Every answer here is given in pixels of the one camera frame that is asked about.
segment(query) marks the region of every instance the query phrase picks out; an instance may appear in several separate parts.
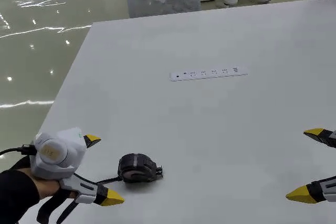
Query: tape measure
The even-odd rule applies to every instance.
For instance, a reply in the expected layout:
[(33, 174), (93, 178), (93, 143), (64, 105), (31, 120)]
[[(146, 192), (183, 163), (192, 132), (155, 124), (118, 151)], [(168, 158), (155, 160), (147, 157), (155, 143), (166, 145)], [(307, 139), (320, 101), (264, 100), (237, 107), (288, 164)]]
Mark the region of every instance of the tape measure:
[(131, 153), (119, 160), (118, 176), (126, 183), (152, 182), (163, 177), (163, 170), (148, 156)]

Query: tabletop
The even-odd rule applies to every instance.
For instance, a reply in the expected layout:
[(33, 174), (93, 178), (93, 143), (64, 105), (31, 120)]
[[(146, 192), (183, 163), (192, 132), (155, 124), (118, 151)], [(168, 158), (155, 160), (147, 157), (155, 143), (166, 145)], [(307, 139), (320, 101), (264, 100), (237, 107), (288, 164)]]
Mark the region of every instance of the tabletop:
[[(335, 204), (285, 195), (336, 174), (336, 150), (303, 135), (336, 128), (335, 13), (315, 0), (93, 24), (41, 131), (102, 138), (78, 169), (87, 179), (114, 177), (127, 153), (164, 178), (109, 184), (123, 204), (80, 205), (64, 223), (334, 223)], [(170, 80), (226, 66), (248, 75)]]

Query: cable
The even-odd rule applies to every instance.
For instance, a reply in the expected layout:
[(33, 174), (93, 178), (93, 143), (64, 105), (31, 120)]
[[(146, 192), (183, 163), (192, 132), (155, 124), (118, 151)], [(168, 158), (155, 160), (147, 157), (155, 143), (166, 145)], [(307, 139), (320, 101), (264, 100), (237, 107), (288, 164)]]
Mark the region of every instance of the cable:
[(10, 149), (6, 149), (2, 152), (0, 152), (0, 155), (3, 155), (5, 153), (8, 153), (8, 152), (19, 152), (20, 151), (20, 147), (19, 148), (10, 148)]
[(23, 146), (17, 148), (6, 149), (4, 151), (1, 151), (0, 155), (3, 155), (8, 152), (21, 152), (22, 155), (36, 155), (37, 153), (35, 146), (28, 144), (24, 144)]
[(98, 181), (97, 184), (105, 185), (105, 184), (116, 182), (116, 181), (122, 181), (122, 178), (121, 177), (108, 178), (105, 180)]

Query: electrical socket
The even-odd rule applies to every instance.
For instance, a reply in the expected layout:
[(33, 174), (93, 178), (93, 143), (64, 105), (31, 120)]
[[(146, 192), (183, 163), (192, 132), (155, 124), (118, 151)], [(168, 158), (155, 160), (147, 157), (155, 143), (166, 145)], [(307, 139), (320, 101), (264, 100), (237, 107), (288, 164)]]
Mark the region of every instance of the electrical socket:
[(244, 76), (247, 75), (246, 69), (242, 67), (230, 67), (230, 68), (212, 68), (210, 70), (191, 70), (181, 71), (170, 74), (171, 81), (184, 81), (195, 79), (206, 79), (216, 77), (228, 77), (228, 76)]

